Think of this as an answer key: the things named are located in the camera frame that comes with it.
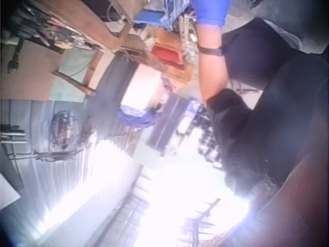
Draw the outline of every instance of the leg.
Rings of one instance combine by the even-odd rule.
[[[225,60],[232,80],[263,90],[288,59],[301,53],[289,47],[264,20],[255,18],[223,34]]]

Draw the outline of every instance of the corrugated metal wall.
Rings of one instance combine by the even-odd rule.
[[[59,110],[72,111],[78,120],[83,120],[86,115],[92,117],[93,127],[98,132],[98,140],[124,133],[126,126],[117,118],[117,112],[136,67],[136,63],[116,57],[100,81],[97,95],[84,103],[29,100],[1,102],[1,123],[18,125],[20,129],[25,130],[28,140],[26,145],[3,145],[9,157],[16,159],[13,165],[24,183],[24,189],[19,191],[21,198],[1,212],[2,225],[15,243],[21,243],[22,246],[42,242],[44,246],[83,246],[125,196],[138,173],[139,166],[130,163],[128,159],[123,161],[126,164],[120,163],[120,160],[111,157],[114,154],[107,149],[102,155],[106,155],[104,160],[108,162],[105,170],[109,174],[108,183],[103,184],[92,194],[92,201],[81,200],[81,205],[76,205],[76,209],[79,210],[64,224],[54,223],[53,211],[56,207],[61,205],[64,199],[67,200],[67,195],[79,186],[85,185],[92,177],[92,173],[95,173],[95,164],[101,162],[95,157],[94,153],[97,153],[97,150],[90,148],[77,154],[70,161],[56,163],[27,157],[32,157],[31,153],[34,150],[49,151],[44,130],[46,123]],[[110,139],[109,142],[119,147],[115,151],[116,155],[122,155],[120,149],[125,148],[128,139],[129,135]],[[112,167],[120,166],[122,169],[116,171],[116,179],[113,179]]]

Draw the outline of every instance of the wristwatch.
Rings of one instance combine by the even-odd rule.
[[[207,54],[207,55],[214,55],[214,56],[221,57],[225,53],[225,49],[223,47],[219,47],[217,49],[210,49],[210,48],[204,48],[198,44],[197,48],[201,53]]]

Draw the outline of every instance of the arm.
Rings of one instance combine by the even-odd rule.
[[[219,48],[222,45],[220,26],[198,24],[198,42],[205,48]],[[204,102],[226,88],[228,74],[224,57],[199,54],[199,84]]]

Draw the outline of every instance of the blue glove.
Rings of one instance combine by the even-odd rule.
[[[198,23],[224,26],[230,0],[193,0]]]

